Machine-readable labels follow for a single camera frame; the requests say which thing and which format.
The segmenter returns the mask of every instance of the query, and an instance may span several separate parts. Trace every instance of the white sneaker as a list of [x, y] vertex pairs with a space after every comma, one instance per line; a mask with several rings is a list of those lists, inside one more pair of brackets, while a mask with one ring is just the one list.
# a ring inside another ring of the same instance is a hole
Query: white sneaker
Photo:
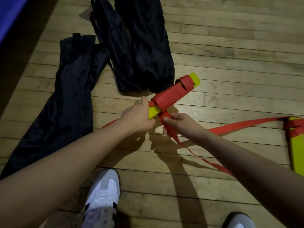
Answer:
[[89, 191], [82, 228], [113, 228], [119, 196], [118, 173], [103, 170]]

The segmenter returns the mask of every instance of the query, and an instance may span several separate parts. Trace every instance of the person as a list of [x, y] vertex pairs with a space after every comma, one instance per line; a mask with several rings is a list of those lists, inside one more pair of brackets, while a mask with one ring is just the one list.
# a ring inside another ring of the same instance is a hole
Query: person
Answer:
[[[120, 141], [154, 126], [155, 120], [148, 115], [148, 101], [142, 97], [141, 103], [126, 109], [111, 125], [0, 181], [0, 227], [39, 227]], [[211, 133], [185, 113], [172, 117], [164, 121], [208, 150], [286, 227], [304, 226], [303, 176]], [[82, 227], [114, 227], [119, 197], [118, 174], [111, 169], [102, 171], [89, 191]], [[255, 226], [247, 215], [236, 212], [223, 227]]]

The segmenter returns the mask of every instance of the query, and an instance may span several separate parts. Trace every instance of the right hand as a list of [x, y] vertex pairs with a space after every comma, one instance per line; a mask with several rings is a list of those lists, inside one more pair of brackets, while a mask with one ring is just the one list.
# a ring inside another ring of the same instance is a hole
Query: right hand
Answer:
[[[177, 133], [188, 138], [193, 143], [206, 130], [186, 113], [173, 113], [171, 118], [164, 117], [164, 122], [176, 129]], [[167, 135], [167, 130], [163, 128], [163, 135]]]

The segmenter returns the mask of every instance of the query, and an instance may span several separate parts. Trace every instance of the black stripe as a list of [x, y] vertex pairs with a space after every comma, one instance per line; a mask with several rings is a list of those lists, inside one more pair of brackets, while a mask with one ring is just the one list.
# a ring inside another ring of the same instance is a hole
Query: black stripe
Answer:
[[86, 204], [85, 211], [89, 208], [90, 203]]
[[117, 204], [113, 202], [113, 208], [117, 210]]

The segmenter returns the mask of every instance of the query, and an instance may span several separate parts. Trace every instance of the hand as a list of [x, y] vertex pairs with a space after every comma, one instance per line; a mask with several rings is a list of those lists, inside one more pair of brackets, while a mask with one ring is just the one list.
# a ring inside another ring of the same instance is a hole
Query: hand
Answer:
[[[172, 119], [164, 117], [164, 122], [176, 129], [177, 133], [188, 138], [193, 143], [197, 143], [199, 135], [206, 129], [197, 123], [186, 113], [173, 113]], [[163, 135], [167, 135], [167, 130], [163, 128]]]
[[149, 103], [146, 97], [141, 97], [141, 103], [135, 102], [134, 106], [123, 111], [120, 120], [131, 129], [132, 133], [146, 132], [153, 128], [155, 119], [149, 120]]

